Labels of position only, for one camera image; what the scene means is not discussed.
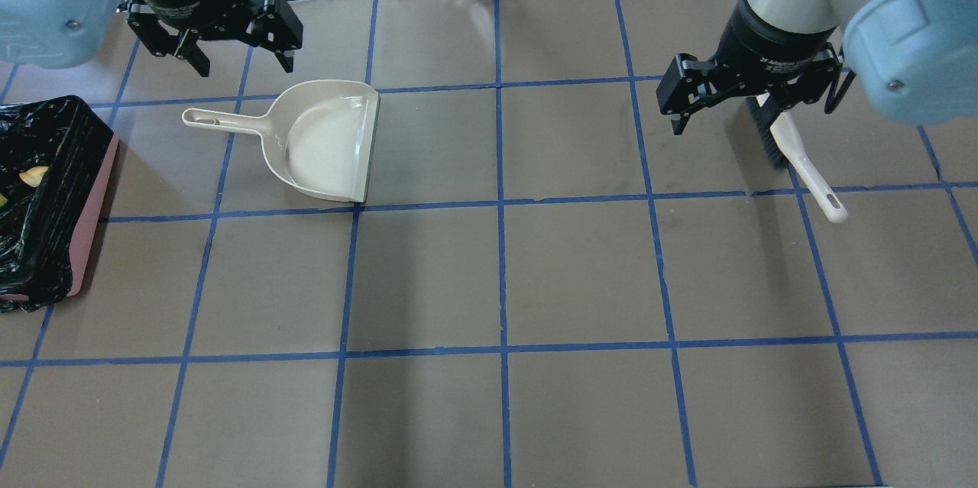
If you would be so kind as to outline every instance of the white dustpan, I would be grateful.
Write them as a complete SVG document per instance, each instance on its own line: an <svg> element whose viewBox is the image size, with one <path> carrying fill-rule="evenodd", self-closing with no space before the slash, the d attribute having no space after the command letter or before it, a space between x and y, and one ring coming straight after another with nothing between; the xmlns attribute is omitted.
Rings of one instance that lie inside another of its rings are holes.
<svg viewBox="0 0 978 488"><path fill-rule="evenodd" d="M315 80L288 88L266 115L188 108L183 121L190 127L261 137L268 168L304 195L363 202L380 100L364 83Z"/></svg>

